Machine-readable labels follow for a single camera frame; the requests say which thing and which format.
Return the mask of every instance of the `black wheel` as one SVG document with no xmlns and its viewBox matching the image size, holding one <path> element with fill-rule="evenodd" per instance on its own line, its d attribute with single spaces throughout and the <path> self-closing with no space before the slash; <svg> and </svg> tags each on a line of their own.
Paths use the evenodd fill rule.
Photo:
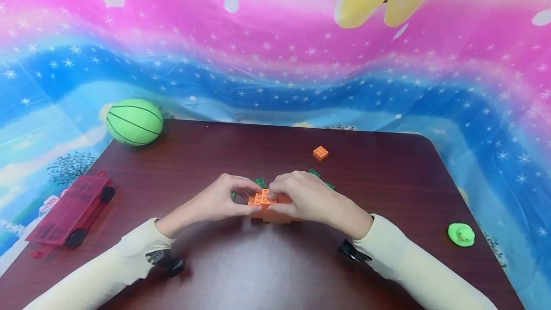
<svg viewBox="0 0 551 310">
<path fill-rule="evenodd" d="M 104 204 L 109 204 L 109 202 L 113 199 L 114 196 L 115 196 L 115 188 L 105 187 L 104 190 L 101 191 L 100 200 Z"/>
<path fill-rule="evenodd" d="M 75 229 L 65 240 L 65 245 L 72 248 L 79 247 L 87 235 L 88 231 L 79 227 L 78 229 Z"/>
</svg>

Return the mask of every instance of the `red toy car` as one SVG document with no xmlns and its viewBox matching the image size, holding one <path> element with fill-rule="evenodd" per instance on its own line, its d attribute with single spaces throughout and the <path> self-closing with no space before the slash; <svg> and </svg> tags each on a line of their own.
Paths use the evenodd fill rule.
<svg viewBox="0 0 551 310">
<path fill-rule="evenodd" d="M 80 246 L 101 210 L 115 196 L 112 184 L 105 172 L 96 176 L 79 176 L 26 237 L 27 241 L 40 244 L 31 257 L 41 258 L 63 245 Z"/>
</svg>

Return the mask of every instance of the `long sleeve shirt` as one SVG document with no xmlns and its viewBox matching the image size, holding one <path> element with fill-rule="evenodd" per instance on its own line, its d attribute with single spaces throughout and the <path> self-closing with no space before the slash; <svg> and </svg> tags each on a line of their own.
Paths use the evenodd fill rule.
<svg viewBox="0 0 551 310">
<path fill-rule="evenodd" d="M 463 278 L 414 242 L 384 217 L 373 215 L 369 232 L 353 244 L 372 260 L 368 264 L 394 280 L 427 310 L 497 310 L 493 303 Z M 95 310 L 126 286 L 147 277 L 152 269 L 145 255 L 170 249 L 150 219 L 118 244 L 86 263 L 24 310 Z"/>
</svg>

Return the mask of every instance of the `green rubber duck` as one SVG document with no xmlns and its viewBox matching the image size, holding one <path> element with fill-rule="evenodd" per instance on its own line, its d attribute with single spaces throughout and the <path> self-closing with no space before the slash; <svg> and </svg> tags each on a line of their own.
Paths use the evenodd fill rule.
<svg viewBox="0 0 551 310">
<path fill-rule="evenodd" d="M 453 223 L 448 227 L 450 240 L 460 247 L 471 247 L 474 244 L 474 231 L 464 223 Z"/>
</svg>

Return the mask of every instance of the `toy ball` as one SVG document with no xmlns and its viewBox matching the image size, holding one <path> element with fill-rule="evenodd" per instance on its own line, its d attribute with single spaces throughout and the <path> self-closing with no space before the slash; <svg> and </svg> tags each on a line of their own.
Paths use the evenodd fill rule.
<svg viewBox="0 0 551 310">
<path fill-rule="evenodd" d="M 140 146 L 160 135 L 163 115 L 155 104 L 146 100 L 121 100 L 109 110 L 107 128 L 115 140 Z"/>
</svg>

